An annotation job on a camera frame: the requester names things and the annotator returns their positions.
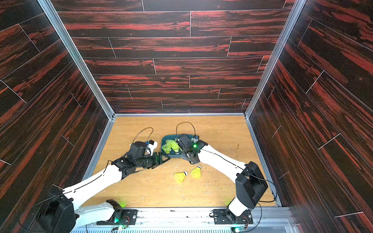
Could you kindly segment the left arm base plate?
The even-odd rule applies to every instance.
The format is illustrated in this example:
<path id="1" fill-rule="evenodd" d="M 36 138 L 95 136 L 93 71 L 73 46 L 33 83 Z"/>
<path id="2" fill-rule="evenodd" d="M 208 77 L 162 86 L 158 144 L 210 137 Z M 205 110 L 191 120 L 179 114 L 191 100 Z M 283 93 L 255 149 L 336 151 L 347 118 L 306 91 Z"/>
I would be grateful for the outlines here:
<path id="1" fill-rule="evenodd" d="M 109 206 L 109 210 L 111 212 L 111 216 L 104 217 L 100 221 L 97 221 L 97 225 L 102 226 L 125 226 L 128 227 L 129 225 L 135 225 L 138 217 L 138 210 L 137 209 L 126 209 L 123 208 L 118 202 L 114 200 L 107 200 L 105 202 Z"/>

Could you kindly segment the teal plastic storage box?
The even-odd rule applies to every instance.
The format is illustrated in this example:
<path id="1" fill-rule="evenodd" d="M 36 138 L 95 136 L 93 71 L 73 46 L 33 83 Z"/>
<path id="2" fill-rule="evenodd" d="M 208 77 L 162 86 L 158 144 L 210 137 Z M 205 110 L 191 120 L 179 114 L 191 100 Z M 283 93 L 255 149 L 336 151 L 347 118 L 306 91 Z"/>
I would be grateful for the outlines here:
<path id="1" fill-rule="evenodd" d="M 177 135 L 167 135 L 161 140 L 161 152 L 170 158 L 180 158 L 180 147 L 177 144 Z"/>

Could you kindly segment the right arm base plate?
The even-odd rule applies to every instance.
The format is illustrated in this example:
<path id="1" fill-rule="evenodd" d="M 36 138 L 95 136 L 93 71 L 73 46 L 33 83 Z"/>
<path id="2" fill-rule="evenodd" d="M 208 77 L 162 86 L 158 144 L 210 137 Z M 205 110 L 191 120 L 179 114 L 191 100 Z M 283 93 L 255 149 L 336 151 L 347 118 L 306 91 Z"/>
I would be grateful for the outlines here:
<path id="1" fill-rule="evenodd" d="M 216 225 L 228 225 L 228 224 L 253 224 L 251 211 L 245 210 L 241 215 L 234 215 L 228 208 L 213 209 L 212 213 L 209 214 L 213 218 Z"/>

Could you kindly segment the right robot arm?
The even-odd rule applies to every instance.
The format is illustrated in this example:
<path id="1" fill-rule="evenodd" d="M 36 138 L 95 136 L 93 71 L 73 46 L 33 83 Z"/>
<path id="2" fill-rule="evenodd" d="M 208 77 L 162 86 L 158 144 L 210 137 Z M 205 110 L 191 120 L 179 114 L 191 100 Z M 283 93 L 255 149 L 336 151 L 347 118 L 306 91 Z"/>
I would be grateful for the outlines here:
<path id="1" fill-rule="evenodd" d="M 235 184 L 236 196 L 226 208 L 227 217 L 237 218 L 246 210 L 254 209 L 268 189 L 267 181 L 256 163 L 234 160 L 202 140 L 193 141 L 186 134 L 180 135 L 176 142 L 183 159 L 191 164 L 207 164 Z"/>

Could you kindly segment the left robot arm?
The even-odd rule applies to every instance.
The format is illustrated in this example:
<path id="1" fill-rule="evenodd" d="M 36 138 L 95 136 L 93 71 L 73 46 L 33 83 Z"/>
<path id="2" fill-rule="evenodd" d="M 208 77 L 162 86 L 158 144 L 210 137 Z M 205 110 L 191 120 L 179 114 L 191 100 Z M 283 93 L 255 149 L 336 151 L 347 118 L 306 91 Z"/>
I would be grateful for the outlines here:
<path id="1" fill-rule="evenodd" d="M 169 156 L 155 152 L 143 158 L 134 158 L 126 153 L 115 161 L 108 161 L 104 170 L 90 178 L 62 191 L 51 191 L 39 209 L 37 222 L 46 233 L 69 233 L 95 222 L 128 226 L 130 215 L 124 214 L 121 205 L 114 200 L 89 207 L 82 207 L 82 204 L 107 187 L 136 173 L 137 168 L 154 169 L 169 160 Z"/>

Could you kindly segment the yellow shuttlecock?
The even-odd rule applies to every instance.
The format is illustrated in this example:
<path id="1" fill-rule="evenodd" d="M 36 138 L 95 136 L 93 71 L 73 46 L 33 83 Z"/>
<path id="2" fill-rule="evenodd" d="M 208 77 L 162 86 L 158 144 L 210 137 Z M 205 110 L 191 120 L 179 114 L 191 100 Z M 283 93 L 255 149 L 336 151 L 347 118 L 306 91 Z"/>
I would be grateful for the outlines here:
<path id="1" fill-rule="evenodd" d="M 166 140 L 166 144 L 171 146 L 171 148 L 172 148 L 172 150 L 174 151 L 175 154 L 179 153 L 180 147 L 175 140 L 168 139 L 168 140 Z"/>
<path id="2" fill-rule="evenodd" d="M 197 166 L 191 171 L 191 176 L 194 179 L 200 179 L 201 178 L 201 166 Z"/>
<path id="3" fill-rule="evenodd" d="M 164 152 L 166 155 L 168 155 L 168 154 L 171 153 L 172 148 L 171 148 L 170 145 L 168 145 L 168 144 L 164 144 L 164 145 L 162 145 L 161 148 L 162 148 L 163 152 Z"/>
<path id="4" fill-rule="evenodd" d="M 181 184 L 187 176 L 188 176 L 187 171 L 174 174 L 174 178 L 177 184 Z"/>

